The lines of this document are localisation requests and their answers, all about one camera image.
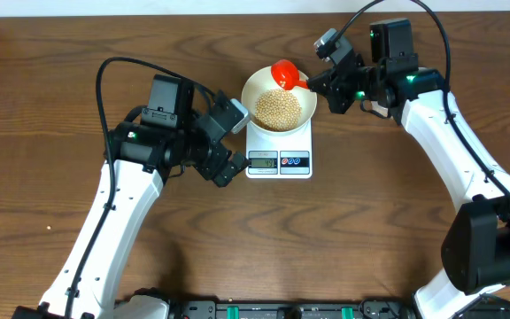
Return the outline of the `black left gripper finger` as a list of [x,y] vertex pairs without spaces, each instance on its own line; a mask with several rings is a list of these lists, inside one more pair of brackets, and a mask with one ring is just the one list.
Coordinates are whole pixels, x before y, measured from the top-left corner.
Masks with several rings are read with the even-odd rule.
[[244,171],[249,166],[249,163],[250,161],[248,160],[239,164],[229,161],[226,166],[215,175],[212,181],[218,187],[226,187],[236,175]]
[[231,162],[237,167],[248,167],[250,165],[250,160],[241,152],[235,152],[231,158]]

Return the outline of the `red measuring scoop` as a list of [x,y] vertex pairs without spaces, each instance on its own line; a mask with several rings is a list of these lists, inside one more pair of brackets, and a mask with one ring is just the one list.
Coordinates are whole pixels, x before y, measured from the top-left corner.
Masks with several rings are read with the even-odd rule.
[[282,89],[292,90],[295,87],[308,89],[307,82],[300,78],[297,67],[287,59],[281,59],[272,64],[271,75]]

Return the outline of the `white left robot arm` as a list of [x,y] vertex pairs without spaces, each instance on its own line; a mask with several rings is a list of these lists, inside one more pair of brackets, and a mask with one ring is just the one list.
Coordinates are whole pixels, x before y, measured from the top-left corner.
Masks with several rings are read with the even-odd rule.
[[218,92],[208,99],[208,111],[199,113],[192,108],[198,89],[190,80],[154,76],[148,104],[134,108],[109,133],[112,156],[63,269],[37,307],[17,307],[13,317],[181,317],[158,292],[144,290],[121,303],[116,296],[144,217],[173,167],[194,167],[205,180],[225,187],[248,165],[242,153],[221,142],[249,122],[247,109]]

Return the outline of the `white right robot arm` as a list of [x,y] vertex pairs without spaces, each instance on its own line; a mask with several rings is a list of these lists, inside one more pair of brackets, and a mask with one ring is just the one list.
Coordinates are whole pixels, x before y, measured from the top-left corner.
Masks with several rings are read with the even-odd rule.
[[343,33],[330,29],[314,45],[331,68],[308,88],[332,113],[359,102],[363,111],[392,119],[425,151],[450,195],[456,215],[441,247],[443,267],[413,296],[419,318],[509,318],[510,174],[486,151],[460,113],[445,78],[422,67],[407,19],[369,27],[366,66]]

